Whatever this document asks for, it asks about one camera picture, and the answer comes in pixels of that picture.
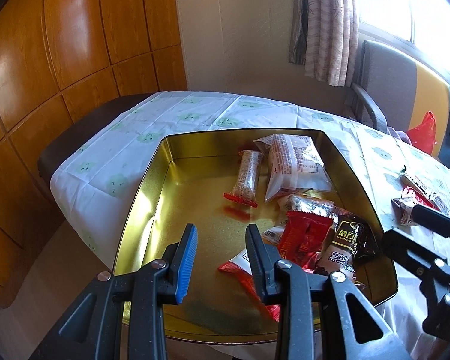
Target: snack package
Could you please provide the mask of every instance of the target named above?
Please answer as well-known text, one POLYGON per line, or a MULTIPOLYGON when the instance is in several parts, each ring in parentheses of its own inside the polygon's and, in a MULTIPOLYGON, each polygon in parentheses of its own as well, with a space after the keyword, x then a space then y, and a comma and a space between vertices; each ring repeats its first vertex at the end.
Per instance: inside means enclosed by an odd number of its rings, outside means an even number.
MULTIPOLYGON (((313 273, 313 271, 311 271, 310 269, 302 269, 307 273, 313 273)), ((218 270, 233 274, 240 281, 241 285, 245 287, 247 292, 250 293, 255 299, 257 299, 260 304, 262 304, 253 283, 252 271, 250 268, 250 261, 248 260, 247 249, 243 249, 233 259, 220 266, 218 270)), ((276 320, 277 322, 280 320, 279 305, 275 304, 271 306, 265 306, 265 308, 274 320, 276 320)))
POLYGON ((355 282, 355 269, 352 263, 360 227, 360 223, 357 222, 347 219, 340 221, 334 240, 317 262, 316 274, 328 276, 333 271, 340 271, 355 282))
POLYGON ((412 187, 405 187, 402 190, 402 197, 399 199, 392 199, 392 204, 397 208, 400 216, 400 225, 402 226, 417 226, 412 219, 412 209, 417 204, 424 204, 430 208, 436 209, 423 195, 415 191, 412 187))
POLYGON ((262 239, 272 245, 278 245, 285 231, 285 226, 274 226, 262 233, 262 239))
POLYGON ((289 211, 287 216, 288 223, 278 244, 280 256, 303 268, 314 269, 332 218, 299 211, 289 211))
POLYGON ((324 218, 330 218, 335 208, 335 203, 330 200, 311 198, 301 195, 286 195, 277 200, 280 207, 278 222, 287 224, 288 211, 310 212, 324 218))
POLYGON ((333 189, 311 137, 274 134, 254 142, 264 154, 268 152, 270 181, 265 194, 266 202, 310 188, 323 191, 333 189))
POLYGON ((373 235, 372 229, 368 225, 367 221, 360 218, 358 215, 351 213, 340 207, 334 208, 334 213, 331 216, 334 220, 335 231, 338 229, 342 220, 348 220, 358 223, 358 237, 356 240, 356 249, 353 253, 354 259, 365 260, 369 259, 380 252, 378 248, 377 240, 373 235))
POLYGON ((428 200, 429 203, 436 210, 448 215, 450 213, 449 208, 440 197, 438 192, 435 192, 432 188, 425 185, 425 183, 420 180, 416 175, 411 174, 407 171, 407 167, 404 167, 400 172, 400 181, 408 187, 412 187, 415 191, 422 194, 422 196, 428 200))
POLYGON ((258 204, 255 194, 257 193, 260 163, 263 155, 259 151, 254 150, 243 150, 239 154, 242 156, 242 161, 238 171, 238 178, 232 191, 224 193, 223 197, 235 203, 257 208, 258 204))

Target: red wrapper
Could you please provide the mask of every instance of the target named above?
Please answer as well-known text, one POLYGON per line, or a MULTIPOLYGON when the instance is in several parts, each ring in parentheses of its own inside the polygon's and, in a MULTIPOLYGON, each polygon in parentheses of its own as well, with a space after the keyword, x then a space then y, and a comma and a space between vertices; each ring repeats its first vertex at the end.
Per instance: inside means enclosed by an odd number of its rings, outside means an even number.
MULTIPOLYGON (((302 269, 307 273, 310 273, 310 274, 313 273, 313 271, 311 271, 310 269, 305 269, 305 268, 302 268, 302 269)), ((218 268, 218 270, 222 271, 222 272, 228 272, 230 274, 233 274, 238 279, 238 281, 240 281, 241 285, 243 285, 243 287, 245 287, 247 292, 250 295, 252 295, 252 297, 257 299, 260 304, 262 304, 262 302, 260 301, 260 298, 257 295, 257 291, 255 290, 255 285, 253 283, 253 277, 248 272, 244 271, 237 264, 235 264, 234 262, 231 262, 231 261, 227 261, 225 264, 220 266, 218 268)), ((280 306, 278 304, 274 304, 271 306, 264 306, 264 307, 267 309, 268 313, 274 320, 276 320, 277 322, 280 321, 280 306)))
POLYGON ((288 223, 278 244, 280 256, 303 268, 315 269, 333 219, 298 211, 289 211, 287 216, 288 223))

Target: plastic bag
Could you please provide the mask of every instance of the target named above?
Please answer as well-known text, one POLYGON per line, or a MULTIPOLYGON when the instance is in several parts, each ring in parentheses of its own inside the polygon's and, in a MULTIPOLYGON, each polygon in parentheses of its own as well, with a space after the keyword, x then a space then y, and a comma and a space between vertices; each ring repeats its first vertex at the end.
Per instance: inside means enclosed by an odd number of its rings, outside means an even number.
POLYGON ((433 146, 437 144, 435 141, 436 133, 435 115, 433 115, 432 111, 428 111, 425 114, 421 124, 406 131, 406 134, 412 141, 412 146, 429 155, 432 155, 433 146))
POLYGON ((254 150, 243 150, 240 170, 235 186, 230 193, 224 193, 223 197, 235 203, 258 207, 255 194, 257 193, 258 178, 260 176, 260 163, 262 153, 254 150))
POLYGON ((265 154, 268 151, 270 181, 265 194, 266 202, 310 188, 323 191, 333 189, 311 137, 274 134, 254 142, 265 154))
MULTIPOLYGON (((310 269, 302 268, 307 273, 313 273, 310 269)), ((260 304, 260 298, 257 295, 257 291, 255 290, 255 285, 253 283, 252 270, 250 268, 250 261, 248 260, 247 249, 243 249, 239 254, 237 254, 233 259, 227 261, 225 264, 218 268, 219 271, 227 272, 233 274, 238 281, 240 281, 241 285, 245 287, 247 292, 251 294, 255 299, 258 300, 260 304)), ((280 306, 270 305, 265 306, 270 316, 276 320, 277 322, 280 320, 280 306)))

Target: clear plastic package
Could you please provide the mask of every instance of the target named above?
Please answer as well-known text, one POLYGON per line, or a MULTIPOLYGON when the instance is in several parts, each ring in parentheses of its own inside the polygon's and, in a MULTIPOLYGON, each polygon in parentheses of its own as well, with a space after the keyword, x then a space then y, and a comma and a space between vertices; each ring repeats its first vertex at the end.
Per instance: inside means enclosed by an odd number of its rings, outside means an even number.
POLYGON ((265 201, 310 188, 332 191, 332 185, 312 138, 274 134, 254 141, 268 155, 270 181, 265 201))
POLYGON ((257 193, 260 163, 263 155, 254 150, 243 150, 239 154, 242 156, 242 161, 235 186, 230 193, 224 193, 223 197, 236 203, 257 208, 255 194, 257 193))

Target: white tablecloth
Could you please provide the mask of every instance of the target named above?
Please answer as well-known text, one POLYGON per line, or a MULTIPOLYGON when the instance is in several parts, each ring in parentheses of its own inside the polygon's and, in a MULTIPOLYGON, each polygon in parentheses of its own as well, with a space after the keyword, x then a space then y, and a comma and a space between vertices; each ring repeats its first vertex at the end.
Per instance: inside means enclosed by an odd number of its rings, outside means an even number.
MULTIPOLYGON (((118 116, 63 162, 50 187, 65 218, 112 268, 125 219, 160 140, 190 131, 253 127, 325 131, 355 171, 384 229, 397 227, 390 200, 400 196, 398 173, 404 166, 434 186, 450 208, 450 170, 420 150, 340 116, 276 100, 215 92, 156 93, 118 116)), ((420 226, 402 230, 447 256, 450 264, 449 239, 420 226)), ((399 291, 382 307, 382 313, 412 356, 426 359, 434 338, 421 329, 425 298, 419 292, 419 280, 396 268, 399 291)), ((246 346, 237 350, 235 355, 244 360, 256 357, 246 346)))

